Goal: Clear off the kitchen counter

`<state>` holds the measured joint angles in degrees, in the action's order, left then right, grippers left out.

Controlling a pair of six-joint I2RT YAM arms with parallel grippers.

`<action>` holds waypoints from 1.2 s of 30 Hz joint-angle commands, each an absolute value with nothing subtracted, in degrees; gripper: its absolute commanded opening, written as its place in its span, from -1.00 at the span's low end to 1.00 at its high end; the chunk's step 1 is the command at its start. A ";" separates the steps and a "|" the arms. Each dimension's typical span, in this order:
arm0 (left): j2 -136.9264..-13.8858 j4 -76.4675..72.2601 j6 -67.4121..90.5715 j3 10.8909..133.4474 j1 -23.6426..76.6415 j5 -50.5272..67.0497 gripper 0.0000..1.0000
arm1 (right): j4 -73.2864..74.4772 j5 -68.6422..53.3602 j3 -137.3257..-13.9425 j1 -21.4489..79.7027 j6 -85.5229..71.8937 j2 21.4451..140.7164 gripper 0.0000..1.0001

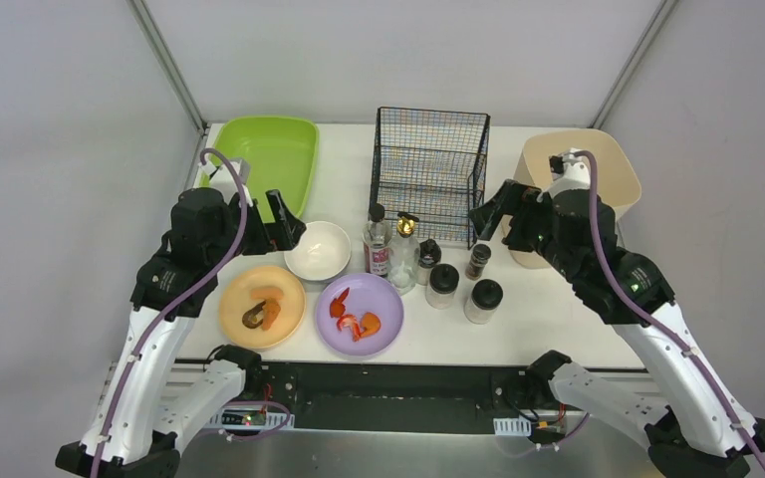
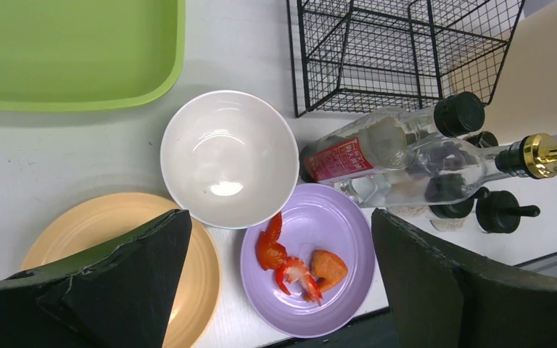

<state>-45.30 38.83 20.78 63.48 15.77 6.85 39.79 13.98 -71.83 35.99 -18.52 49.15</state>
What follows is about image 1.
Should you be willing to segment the pepper grinder jar black lid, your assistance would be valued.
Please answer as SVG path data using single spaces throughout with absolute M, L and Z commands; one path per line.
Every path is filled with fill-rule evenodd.
M 459 272 L 450 264 L 438 264 L 429 273 L 425 298 L 435 309 L 449 308 L 459 285 Z

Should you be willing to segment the salt grinder jar black lid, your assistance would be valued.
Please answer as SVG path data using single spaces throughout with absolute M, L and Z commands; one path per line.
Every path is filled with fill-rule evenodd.
M 491 279 L 478 281 L 464 305 L 466 319 L 477 325 L 487 324 L 503 300 L 501 285 Z

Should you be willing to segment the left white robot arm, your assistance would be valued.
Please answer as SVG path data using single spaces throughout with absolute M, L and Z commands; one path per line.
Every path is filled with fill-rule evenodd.
M 271 223 L 262 221 L 256 200 L 240 193 L 226 200 L 204 187 L 179 195 L 170 229 L 137 272 L 127 338 L 108 392 L 84 437 L 60 448 L 57 468 L 80 477 L 173 477 L 188 444 L 226 404 L 265 399 L 260 355 L 225 345 L 183 395 L 160 403 L 220 269 L 238 255 L 289 251 L 305 232 L 278 190 L 266 197 Z

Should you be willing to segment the clear bottle gold pourer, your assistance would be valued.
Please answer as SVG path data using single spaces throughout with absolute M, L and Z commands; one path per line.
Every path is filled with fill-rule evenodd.
M 414 236 L 419 219 L 407 212 L 399 212 L 395 234 L 388 244 L 387 279 L 402 296 L 417 283 L 419 242 Z

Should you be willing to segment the clear bottle red label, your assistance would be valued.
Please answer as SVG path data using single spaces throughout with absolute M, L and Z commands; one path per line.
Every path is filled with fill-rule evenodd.
M 372 203 L 368 221 L 363 227 L 365 267 L 370 274 L 386 278 L 388 274 L 388 244 L 391 240 L 391 226 L 385 218 L 384 207 Z

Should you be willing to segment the small brown spice bottle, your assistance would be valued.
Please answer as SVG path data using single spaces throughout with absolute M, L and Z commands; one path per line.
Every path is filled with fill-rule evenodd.
M 483 275 L 484 269 L 490 260 L 491 255 L 492 252 L 488 245 L 474 245 L 471 249 L 469 262 L 465 268 L 465 276 L 470 280 L 479 280 Z

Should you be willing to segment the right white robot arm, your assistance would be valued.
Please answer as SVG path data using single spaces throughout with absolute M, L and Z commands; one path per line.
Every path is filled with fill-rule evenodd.
M 546 396 L 591 415 L 637 443 L 666 477 L 744 477 L 765 452 L 765 418 L 740 406 L 690 333 L 674 292 L 647 257 L 617 242 L 616 214 L 588 188 L 558 193 L 505 181 L 469 212 L 476 235 L 510 221 L 504 244 L 533 252 L 630 346 L 656 383 L 653 402 L 588 375 L 549 351 L 526 371 Z

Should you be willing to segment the white spice jar black cap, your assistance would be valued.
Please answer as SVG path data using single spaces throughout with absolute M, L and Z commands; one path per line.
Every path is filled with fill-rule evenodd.
M 432 269 L 440 262 L 441 247 L 438 243 L 428 238 L 419 243 L 418 270 L 416 283 L 420 286 L 426 286 Z

